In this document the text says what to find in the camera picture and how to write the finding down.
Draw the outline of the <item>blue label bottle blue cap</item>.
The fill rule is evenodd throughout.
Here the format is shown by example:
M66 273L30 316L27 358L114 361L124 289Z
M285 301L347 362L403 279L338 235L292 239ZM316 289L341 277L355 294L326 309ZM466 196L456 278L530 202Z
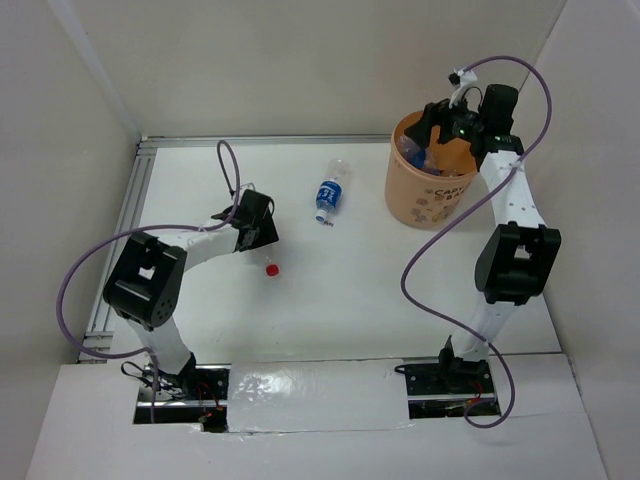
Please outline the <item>blue label bottle blue cap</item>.
M431 175L441 175L435 155L429 149L419 147L406 135L397 139L396 148L412 167Z

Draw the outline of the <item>red label clear bottle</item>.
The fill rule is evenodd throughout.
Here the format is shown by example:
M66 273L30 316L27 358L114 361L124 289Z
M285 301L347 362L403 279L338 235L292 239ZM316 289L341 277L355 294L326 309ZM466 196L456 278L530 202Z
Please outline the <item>red label clear bottle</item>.
M275 257L266 256L264 258L264 271L267 277L275 278L280 275L279 262Z

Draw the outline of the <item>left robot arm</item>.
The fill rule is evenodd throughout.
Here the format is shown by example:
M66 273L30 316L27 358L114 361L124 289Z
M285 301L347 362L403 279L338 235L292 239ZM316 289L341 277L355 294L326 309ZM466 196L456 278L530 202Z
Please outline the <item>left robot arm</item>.
M143 347L152 351L163 389L176 399L196 393L195 355L174 319L185 273L216 257L259 249L279 240L275 202L260 192L242 192L239 205L191 231L129 236L103 290L103 300L125 319Z

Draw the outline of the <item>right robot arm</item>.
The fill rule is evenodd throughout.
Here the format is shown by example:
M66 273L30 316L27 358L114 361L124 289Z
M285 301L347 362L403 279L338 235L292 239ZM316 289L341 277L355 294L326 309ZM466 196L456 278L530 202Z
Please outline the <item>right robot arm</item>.
M448 392L484 374L490 343L518 307L542 293L561 246L560 232L546 225L534 204L524 148L511 133L517 101L516 88L491 84L477 111L468 108L464 97L430 103L404 131L421 148L429 146L434 128L441 145L454 139L469 144L496 224L475 266L481 295L476 311L439 354L436 379Z

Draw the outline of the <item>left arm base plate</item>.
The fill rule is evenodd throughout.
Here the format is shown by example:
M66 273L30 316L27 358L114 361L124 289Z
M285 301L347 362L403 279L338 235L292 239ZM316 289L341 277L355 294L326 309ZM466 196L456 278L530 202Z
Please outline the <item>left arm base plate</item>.
M176 380L160 376L153 390L153 370L125 361L121 373L137 381L139 390L133 422L138 425L195 424L203 432L228 431L228 389L230 369L203 366L195 370L195 383L187 389Z

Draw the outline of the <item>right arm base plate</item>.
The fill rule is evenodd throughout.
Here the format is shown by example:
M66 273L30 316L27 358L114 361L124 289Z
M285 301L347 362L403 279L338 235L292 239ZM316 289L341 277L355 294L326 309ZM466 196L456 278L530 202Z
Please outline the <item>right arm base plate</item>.
M445 370L436 360L403 363L394 372L404 378L411 420L497 416L501 408L485 361L473 373Z

